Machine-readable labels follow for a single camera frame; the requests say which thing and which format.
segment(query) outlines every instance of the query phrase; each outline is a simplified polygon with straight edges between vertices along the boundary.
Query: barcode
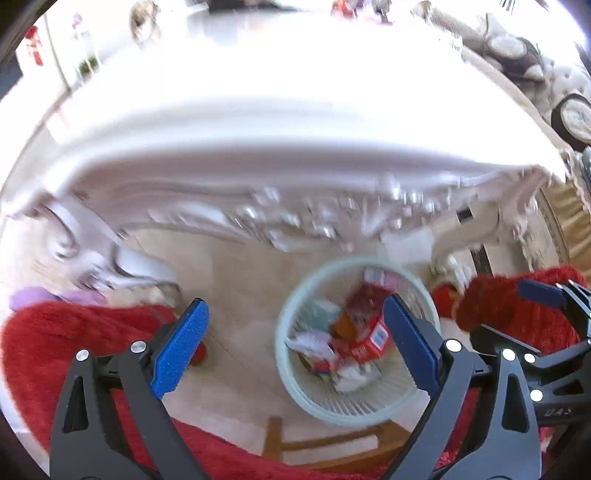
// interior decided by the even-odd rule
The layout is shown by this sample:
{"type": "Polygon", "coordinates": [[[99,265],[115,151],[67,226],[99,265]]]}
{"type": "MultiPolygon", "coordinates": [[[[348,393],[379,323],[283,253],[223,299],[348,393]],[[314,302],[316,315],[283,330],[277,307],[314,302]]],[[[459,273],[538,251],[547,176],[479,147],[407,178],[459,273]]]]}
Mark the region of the barcode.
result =
{"type": "Polygon", "coordinates": [[[378,325],[369,340],[381,350],[384,348],[386,340],[388,340],[388,331],[383,326],[378,325]]]}

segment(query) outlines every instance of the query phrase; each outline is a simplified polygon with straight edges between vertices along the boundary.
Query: blue rubber pad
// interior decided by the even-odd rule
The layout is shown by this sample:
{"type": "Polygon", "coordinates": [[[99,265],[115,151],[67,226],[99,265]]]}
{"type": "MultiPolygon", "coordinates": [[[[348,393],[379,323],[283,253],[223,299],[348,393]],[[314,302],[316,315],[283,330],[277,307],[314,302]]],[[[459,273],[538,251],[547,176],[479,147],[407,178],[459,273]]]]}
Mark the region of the blue rubber pad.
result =
{"type": "Polygon", "coordinates": [[[158,399],[174,391],[209,324],[209,309],[203,300],[194,301],[177,320],[178,326],[160,353],[152,359],[154,373],[150,387],[158,399]]]}
{"type": "Polygon", "coordinates": [[[384,302],[384,323],[417,387],[426,391],[431,398],[435,397],[441,390],[437,356],[409,311],[402,305],[402,300],[396,296],[388,297],[384,302]]]}
{"type": "Polygon", "coordinates": [[[534,280],[521,280],[517,284],[517,293],[524,300],[531,300],[552,309],[566,307],[563,291],[555,286],[534,280]]]}

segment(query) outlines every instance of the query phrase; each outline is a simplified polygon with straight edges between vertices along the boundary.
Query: wooden stool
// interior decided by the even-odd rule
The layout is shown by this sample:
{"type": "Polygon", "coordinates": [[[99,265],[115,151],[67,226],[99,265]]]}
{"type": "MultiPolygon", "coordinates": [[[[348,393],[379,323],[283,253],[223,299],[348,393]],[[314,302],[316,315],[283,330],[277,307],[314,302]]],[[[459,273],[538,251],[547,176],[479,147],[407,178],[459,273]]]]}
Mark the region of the wooden stool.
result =
{"type": "Polygon", "coordinates": [[[356,453],[332,460],[324,460],[315,463],[297,465],[310,470],[332,473],[358,473],[383,465],[392,460],[407,441],[410,433],[393,421],[386,421],[380,425],[368,427],[357,432],[324,437],[314,440],[302,440],[299,442],[283,441],[283,420],[281,417],[270,417],[267,423],[267,435],[261,456],[269,460],[282,462],[283,452],[295,450],[307,450],[313,448],[346,443],[364,437],[375,435],[378,438],[378,447],[366,452],[356,453]]]}

